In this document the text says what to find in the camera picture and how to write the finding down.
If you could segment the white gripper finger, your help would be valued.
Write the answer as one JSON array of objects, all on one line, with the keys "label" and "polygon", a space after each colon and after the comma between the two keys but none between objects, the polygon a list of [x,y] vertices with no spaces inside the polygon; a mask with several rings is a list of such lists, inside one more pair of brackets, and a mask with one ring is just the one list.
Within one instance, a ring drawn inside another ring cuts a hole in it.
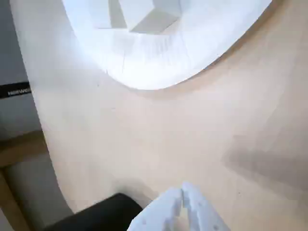
[{"label": "white gripper finger", "polygon": [[129,231],[173,231],[182,208],[182,190],[171,188],[144,208],[130,223]]},{"label": "white gripper finger", "polygon": [[228,231],[229,227],[194,185],[182,184],[183,207],[187,209],[191,231]]}]

